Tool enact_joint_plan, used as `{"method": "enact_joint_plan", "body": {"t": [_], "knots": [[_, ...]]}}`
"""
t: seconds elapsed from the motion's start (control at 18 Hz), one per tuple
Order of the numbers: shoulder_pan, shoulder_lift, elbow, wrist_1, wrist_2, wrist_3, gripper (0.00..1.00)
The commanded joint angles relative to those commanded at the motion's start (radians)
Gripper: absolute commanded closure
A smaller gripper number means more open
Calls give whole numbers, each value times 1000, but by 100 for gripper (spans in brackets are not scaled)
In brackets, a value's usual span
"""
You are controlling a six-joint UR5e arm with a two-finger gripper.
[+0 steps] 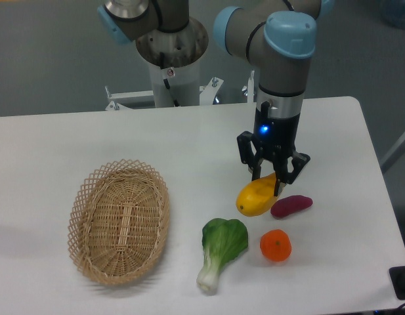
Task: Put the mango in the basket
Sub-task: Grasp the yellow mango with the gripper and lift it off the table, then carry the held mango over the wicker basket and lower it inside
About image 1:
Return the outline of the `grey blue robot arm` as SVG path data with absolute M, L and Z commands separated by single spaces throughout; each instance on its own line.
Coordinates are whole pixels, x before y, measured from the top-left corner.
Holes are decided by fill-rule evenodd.
M 295 137 L 316 48 L 316 21 L 332 7 L 332 1 L 227 7 L 216 16 L 212 33 L 190 16 L 188 1 L 107 1 L 97 12 L 114 39 L 134 43 L 153 71 L 159 108 L 200 103 L 198 64 L 210 39 L 259 69 L 254 127 L 238 136 L 238 148 L 253 179 L 260 177 L 262 162 L 273 164 L 278 195 L 310 159 L 296 150 Z

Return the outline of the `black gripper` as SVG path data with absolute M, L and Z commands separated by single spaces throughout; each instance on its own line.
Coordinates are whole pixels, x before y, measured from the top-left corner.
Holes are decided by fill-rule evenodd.
M 246 164 L 251 179 L 261 176 L 263 158 L 272 161 L 276 175 L 274 196 L 279 196 L 287 184 L 293 184 L 310 161 L 310 156 L 295 152 L 295 137 L 300 115 L 290 118 L 269 117 L 272 106 L 264 101 L 255 112 L 253 133 L 242 132 L 237 137 L 240 159 Z M 292 169 L 288 171 L 288 158 Z

